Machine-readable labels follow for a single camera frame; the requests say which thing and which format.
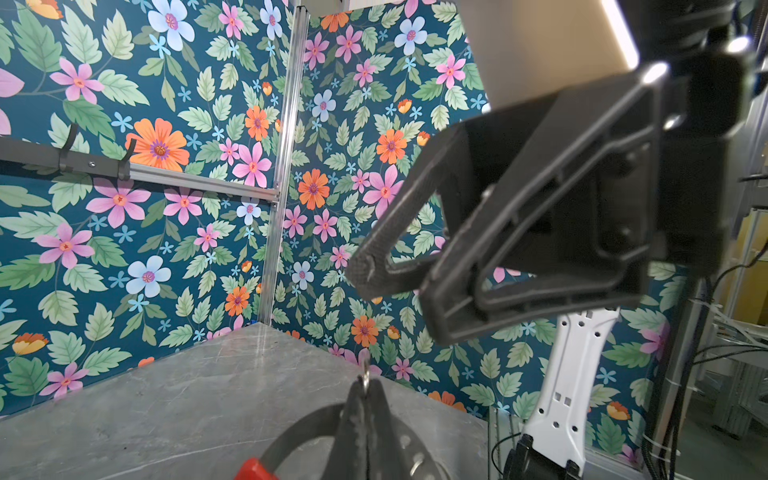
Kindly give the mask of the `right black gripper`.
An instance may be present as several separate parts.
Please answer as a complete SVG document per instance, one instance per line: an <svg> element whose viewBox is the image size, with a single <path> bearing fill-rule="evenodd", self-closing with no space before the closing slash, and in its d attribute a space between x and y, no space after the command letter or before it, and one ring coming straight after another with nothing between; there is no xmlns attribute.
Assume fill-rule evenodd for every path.
<svg viewBox="0 0 768 480"><path fill-rule="evenodd" d="M757 62L737 1L622 1L644 63L665 62L656 261L709 276L732 223L738 138Z"/></svg>

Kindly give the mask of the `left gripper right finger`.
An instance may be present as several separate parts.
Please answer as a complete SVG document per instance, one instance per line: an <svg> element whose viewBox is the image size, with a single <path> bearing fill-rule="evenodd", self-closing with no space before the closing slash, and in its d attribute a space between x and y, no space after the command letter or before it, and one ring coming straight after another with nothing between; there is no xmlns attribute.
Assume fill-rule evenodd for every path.
<svg viewBox="0 0 768 480"><path fill-rule="evenodd" d="M348 478L330 480L408 479L409 467L382 383L356 379L343 405L336 459L348 467Z"/></svg>

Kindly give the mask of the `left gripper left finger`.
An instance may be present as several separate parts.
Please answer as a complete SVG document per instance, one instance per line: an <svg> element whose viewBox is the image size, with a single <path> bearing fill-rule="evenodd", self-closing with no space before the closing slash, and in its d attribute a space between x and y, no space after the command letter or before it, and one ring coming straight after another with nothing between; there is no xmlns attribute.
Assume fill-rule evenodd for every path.
<svg viewBox="0 0 768 480"><path fill-rule="evenodd" d="M299 419L285 430L258 459L263 470L274 479L277 469L304 444L321 438L332 440L331 452L322 471L322 479L347 479L348 467L338 454L338 432L343 420L344 405L341 403L322 407Z"/></svg>

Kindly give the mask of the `keyring with coloured keys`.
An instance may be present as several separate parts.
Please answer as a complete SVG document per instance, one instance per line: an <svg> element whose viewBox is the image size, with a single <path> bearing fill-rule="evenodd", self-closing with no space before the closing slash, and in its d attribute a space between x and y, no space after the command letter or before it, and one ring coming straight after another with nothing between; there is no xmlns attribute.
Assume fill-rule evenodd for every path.
<svg viewBox="0 0 768 480"><path fill-rule="evenodd" d="M395 416L369 362L352 383L346 401L315 410L285 430L259 458L246 460L241 479L275 479L279 466L304 444L333 440L323 479L448 479L413 429Z"/></svg>

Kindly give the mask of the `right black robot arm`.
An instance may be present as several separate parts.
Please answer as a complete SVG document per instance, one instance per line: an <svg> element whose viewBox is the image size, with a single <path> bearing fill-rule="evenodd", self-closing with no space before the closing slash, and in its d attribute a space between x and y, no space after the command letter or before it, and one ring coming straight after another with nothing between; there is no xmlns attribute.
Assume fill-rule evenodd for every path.
<svg viewBox="0 0 768 480"><path fill-rule="evenodd" d="M578 479L593 382L650 264L721 264L758 63L734 1L470 1L491 109L422 149L347 278L417 291L432 338L556 339L506 475Z"/></svg>

